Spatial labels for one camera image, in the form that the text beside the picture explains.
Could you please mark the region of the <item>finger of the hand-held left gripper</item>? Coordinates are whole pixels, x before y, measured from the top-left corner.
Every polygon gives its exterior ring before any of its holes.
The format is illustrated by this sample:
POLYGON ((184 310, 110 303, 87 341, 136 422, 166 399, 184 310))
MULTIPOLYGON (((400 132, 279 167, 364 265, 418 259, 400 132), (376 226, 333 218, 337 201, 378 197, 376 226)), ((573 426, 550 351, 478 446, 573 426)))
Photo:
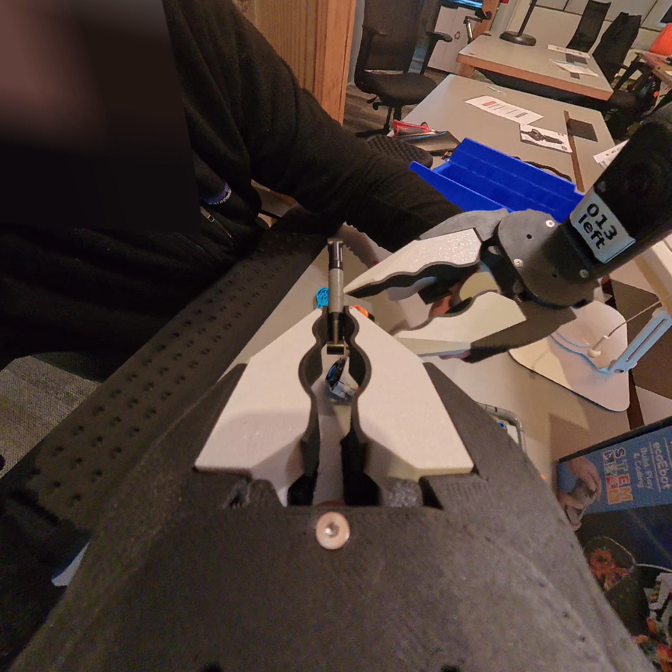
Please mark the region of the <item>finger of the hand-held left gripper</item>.
POLYGON ((392 300, 404 300, 425 292, 429 297, 423 301, 431 305, 485 273, 492 288, 478 289, 473 297, 458 299, 458 304, 471 300, 481 305, 488 297, 493 305, 511 306, 512 299, 486 271, 484 260, 487 241, 509 214, 506 209, 472 211, 445 220, 350 281, 345 286, 346 299, 356 305, 383 293, 391 294, 392 300))
POLYGON ((418 356, 463 357, 468 362, 539 341, 549 333, 549 309, 532 301, 473 298, 465 309, 428 319, 395 338, 418 356))

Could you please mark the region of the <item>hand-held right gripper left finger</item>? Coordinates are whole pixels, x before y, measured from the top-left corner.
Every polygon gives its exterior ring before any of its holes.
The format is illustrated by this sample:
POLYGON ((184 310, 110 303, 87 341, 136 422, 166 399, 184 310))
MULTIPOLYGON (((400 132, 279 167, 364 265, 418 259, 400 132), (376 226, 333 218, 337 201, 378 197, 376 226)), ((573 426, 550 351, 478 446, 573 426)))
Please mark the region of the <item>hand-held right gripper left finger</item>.
POLYGON ((314 310, 252 356, 197 457, 197 471, 318 490, 321 448, 333 456, 338 406, 323 374, 325 310, 314 310))

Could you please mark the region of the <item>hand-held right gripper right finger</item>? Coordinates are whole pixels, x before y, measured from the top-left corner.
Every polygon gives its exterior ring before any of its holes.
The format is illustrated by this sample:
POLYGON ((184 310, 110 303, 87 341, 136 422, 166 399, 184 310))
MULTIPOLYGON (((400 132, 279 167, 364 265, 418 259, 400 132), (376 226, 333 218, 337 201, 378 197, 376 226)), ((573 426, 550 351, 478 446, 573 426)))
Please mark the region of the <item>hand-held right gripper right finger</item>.
POLYGON ((352 318, 353 352, 366 361, 352 413, 365 441, 365 473, 377 484, 470 473, 473 460, 423 362, 361 313, 352 318))

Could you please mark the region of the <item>grey black axle pin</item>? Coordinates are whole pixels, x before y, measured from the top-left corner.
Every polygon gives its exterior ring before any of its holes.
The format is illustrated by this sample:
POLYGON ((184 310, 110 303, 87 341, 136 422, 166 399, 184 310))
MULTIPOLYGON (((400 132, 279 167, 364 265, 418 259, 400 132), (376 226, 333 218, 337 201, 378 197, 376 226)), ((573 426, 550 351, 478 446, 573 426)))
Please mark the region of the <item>grey black axle pin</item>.
POLYGON ((329 256, 329 298, 327 302, 327 344, 329 355, 345 357, 347 345, 343 336, 343 242, 340 239, 327 241, 329 256))

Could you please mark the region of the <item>person's left forearm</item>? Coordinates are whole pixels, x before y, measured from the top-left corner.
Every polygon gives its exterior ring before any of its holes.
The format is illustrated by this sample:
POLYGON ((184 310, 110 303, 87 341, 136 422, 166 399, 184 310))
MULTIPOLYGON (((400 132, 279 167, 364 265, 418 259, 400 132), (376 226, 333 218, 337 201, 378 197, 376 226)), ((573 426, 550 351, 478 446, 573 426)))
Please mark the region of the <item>person's left forearm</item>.
POLYGON ((390 252, 492 217, 463 211, 408 167, 348 133, 281 59, 265 57, 260 65, 253 87, 256 129, 246 139, 257 183, 336 227, 347 223, 390 252))

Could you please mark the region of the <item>black perforated foam mat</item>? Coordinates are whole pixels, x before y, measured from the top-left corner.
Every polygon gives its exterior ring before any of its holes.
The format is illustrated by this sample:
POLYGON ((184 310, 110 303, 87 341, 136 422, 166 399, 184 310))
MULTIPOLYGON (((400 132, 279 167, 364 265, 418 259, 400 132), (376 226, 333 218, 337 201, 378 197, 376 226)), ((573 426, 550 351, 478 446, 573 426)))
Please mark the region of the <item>black perforated foam mat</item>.
POLYGON ((267 230, 1 477, 1 577, 51 577, 85 545, 148 447, 229 368, 326 245, 267 230))

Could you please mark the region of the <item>blue plastic bin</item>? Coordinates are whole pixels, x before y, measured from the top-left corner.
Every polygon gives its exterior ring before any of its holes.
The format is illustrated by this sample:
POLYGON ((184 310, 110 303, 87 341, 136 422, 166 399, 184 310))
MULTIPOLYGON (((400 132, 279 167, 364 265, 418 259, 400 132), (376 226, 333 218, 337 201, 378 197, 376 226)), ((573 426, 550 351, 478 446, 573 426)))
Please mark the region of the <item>blue plastic bin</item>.
POLYGON ((471 139, 437 168, 410 170, 466 212, 530 209, 562 222, 583 199, 571 181, 471 139))

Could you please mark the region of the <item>white articulated holder stand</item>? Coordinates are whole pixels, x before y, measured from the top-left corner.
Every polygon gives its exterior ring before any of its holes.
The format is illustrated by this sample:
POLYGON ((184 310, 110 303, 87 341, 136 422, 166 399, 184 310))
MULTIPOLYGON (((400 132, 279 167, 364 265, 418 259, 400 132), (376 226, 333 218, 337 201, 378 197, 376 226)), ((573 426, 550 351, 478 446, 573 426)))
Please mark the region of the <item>white articulated holder stand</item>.
POLYGON ((623 315, 594 301, 575 309, 575 319, 549 337, 512 349, 509 355, 574 394, 623 412, 630 405, 629 371, 671 328, 671 316, 659 302, 652 307, 651 318, 632 342, 623 315))

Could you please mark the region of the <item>grey office desk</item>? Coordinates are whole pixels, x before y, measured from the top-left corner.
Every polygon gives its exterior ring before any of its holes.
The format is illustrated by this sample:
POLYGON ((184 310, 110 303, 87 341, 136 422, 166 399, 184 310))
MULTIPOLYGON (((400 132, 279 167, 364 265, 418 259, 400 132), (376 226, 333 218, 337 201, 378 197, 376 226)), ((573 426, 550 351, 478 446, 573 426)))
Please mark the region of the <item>grey office desk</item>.
POLYGON ((458 75, 448 75, 405 116, 404 121, 410 124, 426 122, 432 130, 449 131, 458 140, 476 140, 523 161, 552 167, 569 176, 571 181, 575 180, 570 154, 522 142, 516 120, 484 111, 482 107, 470 103, 470 100, 481 97, 485 97, 486 102, 496 99, 511 107, 539 114, 541 117, 533 122, 533 126, 540 130, 565 133, 566 116, 590 124, 597 140, 575 139, 576 157, 586 187, 591 186, 603 171, 603 166, 594 157, 617 145, 601 114, 595 110, 458 75))

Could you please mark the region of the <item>black office chair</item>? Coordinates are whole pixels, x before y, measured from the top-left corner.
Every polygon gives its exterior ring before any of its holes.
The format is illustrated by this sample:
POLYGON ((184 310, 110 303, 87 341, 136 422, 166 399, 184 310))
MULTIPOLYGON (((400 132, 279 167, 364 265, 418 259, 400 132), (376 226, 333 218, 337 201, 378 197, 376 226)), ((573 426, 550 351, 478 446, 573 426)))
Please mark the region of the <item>black office chair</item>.
POLYGON ((429 42, 421 70, 411 72, 423 5, 422 1, 366 1, 364 4, 354 84, 363 93, 373 95, 368 104, 375 110, 383 106, 388 112, 381 129, 357 132, 359 138, 388 134, 391 122, 401 120, 404 106, 421 103, 436 88, 436 83, 425 72, 436 44, 439 41, 449 44, 452 37, 426 29, 429 42))

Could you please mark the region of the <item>blue robot kit box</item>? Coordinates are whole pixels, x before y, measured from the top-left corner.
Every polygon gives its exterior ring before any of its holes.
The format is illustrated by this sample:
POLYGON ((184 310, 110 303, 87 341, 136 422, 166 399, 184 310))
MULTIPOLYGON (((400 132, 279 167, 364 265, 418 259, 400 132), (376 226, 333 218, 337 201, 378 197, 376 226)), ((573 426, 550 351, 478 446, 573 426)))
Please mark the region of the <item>blue robot kit box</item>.
POLYGON ((593 577, 658 671, 671 670, 671 417, 560 458, 558 500, 593 577))

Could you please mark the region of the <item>wooden pillar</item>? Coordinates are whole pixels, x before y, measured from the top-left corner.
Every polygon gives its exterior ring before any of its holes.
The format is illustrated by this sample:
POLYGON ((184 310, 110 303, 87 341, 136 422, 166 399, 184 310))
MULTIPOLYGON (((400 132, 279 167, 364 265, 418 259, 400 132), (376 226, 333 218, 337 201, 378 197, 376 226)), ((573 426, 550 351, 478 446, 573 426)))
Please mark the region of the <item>wooden pillar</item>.
POLYGON ((356 2, 241 1, 240 8, 301 86, 342 123, 356 2))

